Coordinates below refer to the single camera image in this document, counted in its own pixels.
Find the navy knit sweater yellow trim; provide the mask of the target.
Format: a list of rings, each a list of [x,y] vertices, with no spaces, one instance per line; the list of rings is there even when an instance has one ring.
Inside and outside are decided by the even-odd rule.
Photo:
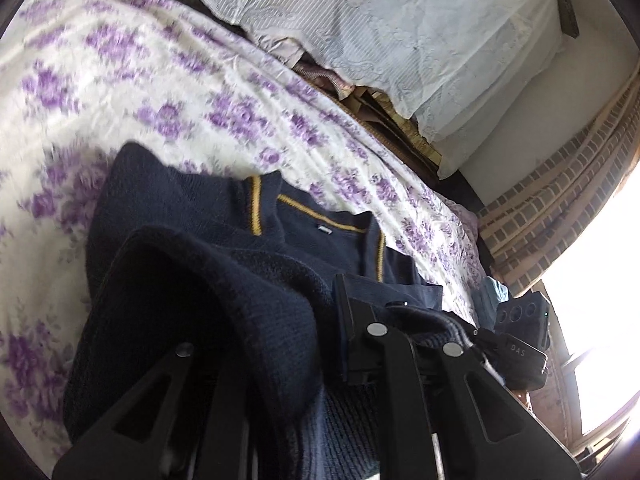
[[[325,211],[278,172],[184,174],[137,143],[104,181],[86,269],[91,312],[63,408],[72,446],[186,342],[206,382],[230,384],[263,479],[380,466],[378,396],[342,379],[337,275],[377,308],[442,312],[442,289],[386,246],[372,214]]]

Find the pale blue lace cover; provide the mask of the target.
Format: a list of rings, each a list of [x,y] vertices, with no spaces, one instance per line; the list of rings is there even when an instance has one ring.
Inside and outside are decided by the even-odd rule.
[[[292,42],[385,92],[432,143],[482,144],[562,44],[556,0],[202,0],[264,48]]]

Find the white purple floral bedsheet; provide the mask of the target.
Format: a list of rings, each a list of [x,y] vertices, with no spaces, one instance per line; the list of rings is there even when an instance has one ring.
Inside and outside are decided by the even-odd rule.
[[[129,141],[185,172],[277,170],[326,209],[369,211],[474,320],[475,219],[341,105],[182,4],[26,0],[1,39],[1,411],[41,471],[68,447],[89,223]]]

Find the brown checked curtain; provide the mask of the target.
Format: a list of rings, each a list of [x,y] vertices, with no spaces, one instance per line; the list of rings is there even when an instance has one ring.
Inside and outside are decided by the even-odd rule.
[[[593,120],[480,212],[491,273],[514,296],[572,246],[639,162],[639,72]]]

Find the stacked brown folded fabrics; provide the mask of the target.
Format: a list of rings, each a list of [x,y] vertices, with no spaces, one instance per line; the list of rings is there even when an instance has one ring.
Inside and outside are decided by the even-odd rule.
[[[442,156],[420,135],[414,119],[403,118],[396,112],[384,92],[349,84],[332,70],[322,68],[309,54],[304,54],[293,70],[370,125],[390,142],[400,158],[412,162],[430,179],[438,180]]]

